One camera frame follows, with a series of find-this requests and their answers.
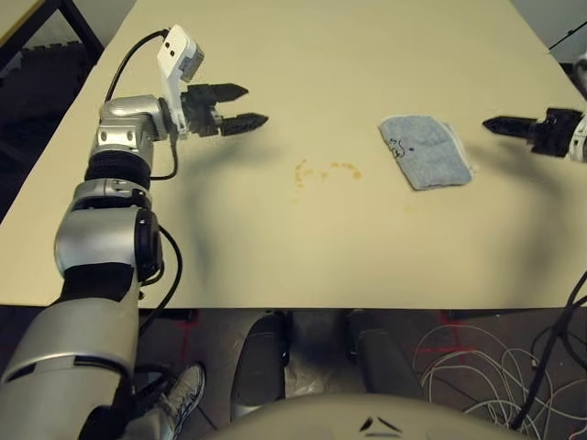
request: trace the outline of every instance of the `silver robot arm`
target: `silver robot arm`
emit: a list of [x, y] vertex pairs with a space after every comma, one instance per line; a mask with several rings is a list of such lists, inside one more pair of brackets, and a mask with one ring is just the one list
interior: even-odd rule
[[224, 118], [215, 105], [248, 91], [198, 84], [180, 93], [204, 54], [179, 26], [158, 61], [164, 99], [104, 104], [84, 180], [55, 237], [61, 296], [31, 324], [0, 379], [0, 438], [116, 438], [128, 421], [141, 282], [161, 267], [149, 194], [153, 142], [187, 132], [244, 133], [267, 117]]

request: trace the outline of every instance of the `table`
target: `table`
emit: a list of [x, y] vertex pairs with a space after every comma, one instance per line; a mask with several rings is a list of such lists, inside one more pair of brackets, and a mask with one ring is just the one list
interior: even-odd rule
[[58, 10], [86, 47], [90, 61], [98, 61], [104, 47], [73, 0], [7, 0], [0, 15], [0, 70]]
[[[170, 307], [521, 308], [561, 306], [587, 258], [587, 165], [529, 153], [481, 122], [584, 108], [505, 0], [141, 0], [94, 70], [0, 226], [0, 303], [49, 304], [55, 231], [82, 179], [98, 110], [137, 40], [182, 24], [204, 48], [194, 81], [250, 94], [217, 107], [270, 117], [238, 137], [190, 137], [180, 172], [154, 182], [181, 245]], [[160, 94], [156, 52], [117, 95]], [[383, 143], [391, 114], [450, 122], [473, 182], [414, 192]], [[171, 168], [155, 148], [153, 173]], [[146, 289], [153, 307], [172, 282]]]

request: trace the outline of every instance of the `dark floor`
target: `dark floor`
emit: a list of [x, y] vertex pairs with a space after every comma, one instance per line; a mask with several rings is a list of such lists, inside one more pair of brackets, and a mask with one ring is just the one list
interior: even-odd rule
[[[37, 309], [0, 307], [0, 369], [4, 367], [17, 340], [37, 312]], [[229, 422], [229, 394], [239, 350], [250, 326], [263, 314], [264, 311], [246, 309], [202, 310], [198, 315], [197, 325], [187, 327], [174, 321], [159, 320], [139, 342], [138, 363], [157, 362], [179, 372], [184, 366], [203, 362], [208, 378], [201, 408], [217, 427], [222, 427]], [[409, 357], [415, 353], [418, 342], [426, 332], [447, 322], [446, 315], [438, 311], [385, 310], [376, 311], [376, 314]], [[481, 350], [499, 360], [503, 349], [490, 336], [470, 329], [467, 325], [476, 325], [491, 332], [508, 347], [528, 350], [533, 337], [558, 315], [558, 309], [551, 309], [462, 321], [459, 328], [440, 330], [421, 346], [415, 369], [421, 372], [431, 360], [455, 349]], [[345, 356], [340, 316], [339, 311], [293, 313], [292, 356], [286, 370], [287, 397], [308, 393], [362, 392], [358, 369]], [[581, 309], [570, 326], [570, 330], [581, 338], [587, 334], [586, 318], [587, 311]], [[542, 344], [537, 346], [538, 353], [542, 347]], [[578, 349], [585, 356], [585, 346]], [[516, 358], [527, 385], [533, 375], [529, 361], [523, 356]], [[478, 367], [497, 383], [498, 378], [491, 367], [474, 357], [463, 356], [453, 363]], [[585, 372], [559, 346], [548, 364], [548, 372], [555, 389], [573, 380], [585, 378]], [[463, 410], [472, 406], [475, 400], [492, 398], [488, 385], [475, 373], [467, 370], [445, 370], [437, 376], [440, 379], [433, 382], [433, 401], [436, 403]], [[500, 393], [504, 392], [503, 387], [496, 387]], [[555, 407], [567, 413], [586, 414], [586, 391], [585, 384], [565, 390], [556, 399]], [[571, 433], [581, 428], [582, 422], [553, 414], [548, 438], [567, 439]], [[181, 438], [200, 438], [212, 429], [201, 413], [194, 412], [184, 425]], [[574, 440], [581, 438], [587, 438], [587, 435], [576, 436]]]

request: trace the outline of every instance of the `person's foot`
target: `person's foot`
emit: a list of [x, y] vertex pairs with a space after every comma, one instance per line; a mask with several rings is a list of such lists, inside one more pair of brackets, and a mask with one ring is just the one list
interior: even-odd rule
[[171, 419], [173, 440], [177, 439], [183, 422], [202, 400], [204, 388], [204, 366], [195, 364], [180, 375], [168, 395], [161, 396], [159, 405]]

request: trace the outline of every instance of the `gray cloth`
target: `gray cloth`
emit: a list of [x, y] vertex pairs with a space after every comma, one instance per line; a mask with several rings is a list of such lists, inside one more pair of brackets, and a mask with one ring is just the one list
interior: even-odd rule
[[472, 180], [465, 150], [452, 127], [432, 116], [390, 116], [379, 129], [415, 190], [464, 185]]

